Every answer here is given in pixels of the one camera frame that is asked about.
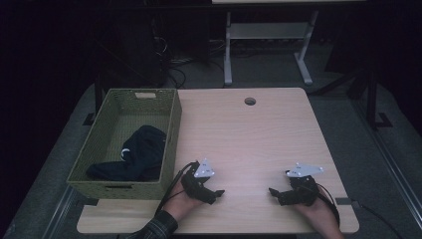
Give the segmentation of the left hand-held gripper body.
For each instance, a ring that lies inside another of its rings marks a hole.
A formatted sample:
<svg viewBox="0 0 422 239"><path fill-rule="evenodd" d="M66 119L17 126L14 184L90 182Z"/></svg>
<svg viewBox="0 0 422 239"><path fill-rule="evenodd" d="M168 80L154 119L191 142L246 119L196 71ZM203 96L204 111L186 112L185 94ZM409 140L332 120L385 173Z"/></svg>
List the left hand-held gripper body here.
<svg viewBox="0 0 422 239"><path fill-rule="evenodd" d="M186 194L200 201L207 195L215 196L214 191L206 188L204 183L215 174L206 158L201 162L195 161L182 176L181 183Z"/></svg>

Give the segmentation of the person's right hand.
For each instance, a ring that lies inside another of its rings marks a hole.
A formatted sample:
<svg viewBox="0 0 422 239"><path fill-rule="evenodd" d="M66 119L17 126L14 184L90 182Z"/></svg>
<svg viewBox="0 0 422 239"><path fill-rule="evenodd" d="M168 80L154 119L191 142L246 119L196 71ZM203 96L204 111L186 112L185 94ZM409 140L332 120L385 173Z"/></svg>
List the person's right hand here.
<svg viewBox="0 0 422 239"><path fill-rule="evenodd" d="M311 206L296 204L294 208L307 219L319 235L323 232L340 231L334 214L322 199L317 198Z"/></svg>

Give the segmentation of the green woven basket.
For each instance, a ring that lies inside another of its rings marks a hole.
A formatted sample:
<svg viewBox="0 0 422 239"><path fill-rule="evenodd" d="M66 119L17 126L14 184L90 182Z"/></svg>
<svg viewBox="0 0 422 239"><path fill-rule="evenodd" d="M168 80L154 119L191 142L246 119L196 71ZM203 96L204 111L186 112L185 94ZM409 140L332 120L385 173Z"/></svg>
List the green woven basket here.
<svg viewBox="0 0 422 239"><path fill-rule="evenodd" d="M175 89L111 89L97 114L67 182L96 199L159 200L173 180L182 107ZM87 175L96 163L120 160L123 143L144 125L165 133L159 178L110 181Z"/></svg>

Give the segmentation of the person's left hand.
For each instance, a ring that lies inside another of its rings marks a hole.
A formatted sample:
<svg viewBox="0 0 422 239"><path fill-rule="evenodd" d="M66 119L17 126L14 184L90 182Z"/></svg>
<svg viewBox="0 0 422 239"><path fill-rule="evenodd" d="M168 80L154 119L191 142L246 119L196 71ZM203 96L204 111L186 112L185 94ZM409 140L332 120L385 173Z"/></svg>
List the person's left hand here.
<svg viewBox="0 0 422 239"><path fill-rule="evenodd" d="M181 182L178 181L171 190L170 198L162 209L169 213L177 222L180 222L202 204L202 201L189 197L184 191Z"/></svg>

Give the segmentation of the white metal desk frame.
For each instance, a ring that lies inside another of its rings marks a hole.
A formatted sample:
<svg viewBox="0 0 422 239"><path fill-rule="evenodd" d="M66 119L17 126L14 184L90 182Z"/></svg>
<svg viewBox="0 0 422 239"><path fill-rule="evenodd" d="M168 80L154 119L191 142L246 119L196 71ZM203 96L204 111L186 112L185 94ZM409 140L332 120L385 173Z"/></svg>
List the white metal desk frame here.
<svg viewBox="0 0 422 239"><path fill-rule="evenodd" d="M305 56L312 39L319 9L313 8L310 16L303 22L264 22L264 23L238 23L232 21L232 13L238 7L251 7L257 10L259 6L270 7L275 10L280 7L293 4L294 6L304 4L331 4L331 3L353 3L364 0L211 0L212 4L218 7L228 7L226 13L225 30L225 54L224 54L224 84L233 84L231 43L233 40L300 40L303 42L301 49L294 53L295 61L306 86L313 83L309 69L305 62Z"/></svg>

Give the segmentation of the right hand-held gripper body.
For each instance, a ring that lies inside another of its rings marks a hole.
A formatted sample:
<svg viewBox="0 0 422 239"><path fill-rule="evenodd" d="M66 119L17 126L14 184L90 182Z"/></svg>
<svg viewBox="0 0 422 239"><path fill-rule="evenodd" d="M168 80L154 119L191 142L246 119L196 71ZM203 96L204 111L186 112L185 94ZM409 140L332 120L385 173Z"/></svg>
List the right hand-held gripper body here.
<svg viewBox="0 0 422 239"><path fill-rule="evenodd" d="M314 175L322 173L320 166L297 163L292 169L286 171L290 181L291 190L282 193L282 196L289 197L292 204L312 205L319 194Z"/></svg>

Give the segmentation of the black metal stand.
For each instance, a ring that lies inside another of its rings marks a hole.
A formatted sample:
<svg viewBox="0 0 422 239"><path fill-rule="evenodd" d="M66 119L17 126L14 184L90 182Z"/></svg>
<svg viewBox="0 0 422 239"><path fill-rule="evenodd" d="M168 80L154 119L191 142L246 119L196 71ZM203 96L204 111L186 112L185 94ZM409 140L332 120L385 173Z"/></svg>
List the black metal stand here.
<svg viewBox="0 0 422 239"><path fill-rule="evenodd" d="M94 81L94 91L95 91L95 111L86 116L84 125L92 125L96 119L96 116L99 113L99 110L103 103L103 89L101 84L101 77L97 76Z"/></svg>
<svg viewBox="0 0 422 239"><path fill-rule="evenodd" d="M366 113L365 119L373 130L379 127L392 127L392 123L384 113L376 110L377 102L377 79L378 72L376 65L370 61L364 61L360 66L350 73L336 79L328 85L308 93L308 96L323 96L333 91L337 87L351 82L346 95L349 99L357 101L363 93L366 93Z"/></svg>

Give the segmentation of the dark navy garment white print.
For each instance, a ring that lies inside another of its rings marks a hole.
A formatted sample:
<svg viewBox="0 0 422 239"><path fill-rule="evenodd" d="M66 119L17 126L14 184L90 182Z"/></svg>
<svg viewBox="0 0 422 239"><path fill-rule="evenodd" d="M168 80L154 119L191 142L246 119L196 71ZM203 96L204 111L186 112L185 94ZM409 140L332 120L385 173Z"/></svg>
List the dark navy garment white print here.
<svg viewBox="0 0 422 239"><path fill-rule="evenodd" d="M127 139L120 161L92 164L87 176L110 181L156 181L160 177L166 134L151 125L143 125Z"/></svg>

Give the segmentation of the metal floor rail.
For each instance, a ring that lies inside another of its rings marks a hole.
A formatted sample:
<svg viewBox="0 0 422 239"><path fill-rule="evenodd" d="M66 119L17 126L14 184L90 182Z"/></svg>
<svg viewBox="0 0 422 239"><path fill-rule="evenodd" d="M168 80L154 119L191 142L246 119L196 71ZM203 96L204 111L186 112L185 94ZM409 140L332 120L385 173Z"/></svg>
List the metal floor rail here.
<svg viewBox="0 0 422 239"><path fill-rule="evenodd" d="M68 185L59 200L57 207L51 217L42 239L57 239L61 228L63 227L69 210L72 206L72 201L76 196L76 190Z"/></svg>
<svg viewBox="0 0 422 239"><path fill-rule="evenodd" d="M382 138L378 128L376 126L372 126L366 119L365 109L362 103L352 101L351 105L363 123L365 130L375 143L383 158L387 171L391 175L393 182L396 184L396 187L405 204L407 205L413 219L415 220L419 229L422 231L422 201L417 197L416 193L405 177L405 174L397 164L395 157L388 149L387 144Z"/></svg>

